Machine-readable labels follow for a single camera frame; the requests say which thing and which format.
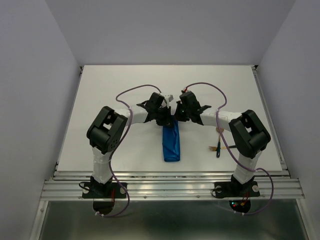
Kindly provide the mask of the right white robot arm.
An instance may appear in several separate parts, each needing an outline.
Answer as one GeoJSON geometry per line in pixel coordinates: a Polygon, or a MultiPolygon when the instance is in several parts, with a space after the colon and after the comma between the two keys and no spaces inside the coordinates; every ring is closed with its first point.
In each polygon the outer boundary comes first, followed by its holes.
{"type": "Polygon", "coordinates": [[[214,110],[209,105],[201,106],[192,91],[184,91],[177,102],[174,117],[177,121],[191,121],[202,126],[216,127],[218,132],[229,131],[239,152],[236,169],[230,181],[214,184],[218,199],[241,197],[244,194],[260,195],[253,191],[254,172],[258,159],[271,141],[271,136],[253,110],[243,113],[214,110]]]}

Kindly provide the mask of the blue cloth napkin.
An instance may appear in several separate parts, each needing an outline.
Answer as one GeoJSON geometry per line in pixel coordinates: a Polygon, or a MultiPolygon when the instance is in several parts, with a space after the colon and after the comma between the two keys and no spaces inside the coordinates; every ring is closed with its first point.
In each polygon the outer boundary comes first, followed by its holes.
{"type": "Polygon", "coordinates": [[[181,160],[179,124],[174,118],[172,123],[172,126],[162,127],[162,152],[166,163],[174,163],[181,160]]]}

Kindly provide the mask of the gold fork green handle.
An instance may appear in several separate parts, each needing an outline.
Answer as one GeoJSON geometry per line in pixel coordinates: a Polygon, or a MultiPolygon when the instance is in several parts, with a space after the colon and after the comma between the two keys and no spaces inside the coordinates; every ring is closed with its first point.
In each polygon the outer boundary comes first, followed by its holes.
{"type": "MultiPolygon", "coordinates": [[[[230,145],[229,148],[230,149],[234,149],[234,148],[236,148],[236,146],[235,145],[230,145]]],[[[212,152],[216,152],[218,149],[224,150],[224,149],[227,149],[227,147],[226,146],[221,146],[220,148],[218,148],[217,146],[209,146],[208,149],[210,151],[212,151],[212,152]]]]}

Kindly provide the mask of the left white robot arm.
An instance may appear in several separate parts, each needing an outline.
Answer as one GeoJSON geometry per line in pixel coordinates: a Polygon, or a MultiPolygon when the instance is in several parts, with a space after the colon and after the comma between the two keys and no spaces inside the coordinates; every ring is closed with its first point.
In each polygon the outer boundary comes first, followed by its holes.
{"type": "Polygon", "coordinates": [[[150,98],[127,109],[114,110],[104,106],[89,127],[86,137],[93,152],[93,172],[84,189],[100,197],[109,197],[113,189],[110,157],[125,136],[124,131],[133,124],[156,121],[159,126],[172,127],[170,103],[174,97],[152,93],[150,98]]]}

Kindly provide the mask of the gold spoon green handle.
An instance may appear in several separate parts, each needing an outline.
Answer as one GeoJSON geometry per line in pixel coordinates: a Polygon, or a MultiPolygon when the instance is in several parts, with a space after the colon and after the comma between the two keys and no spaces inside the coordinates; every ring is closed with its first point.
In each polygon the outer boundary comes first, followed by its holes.
{"type": "Polygon", "coordinates": [[[219,158],[220,154],[221,154],[221,134],[220,134],[220,130],[217,127],[216,131],[218,132],[218,143],[217,143],[217,147],[216,147],[216,157],[219,158]]]}

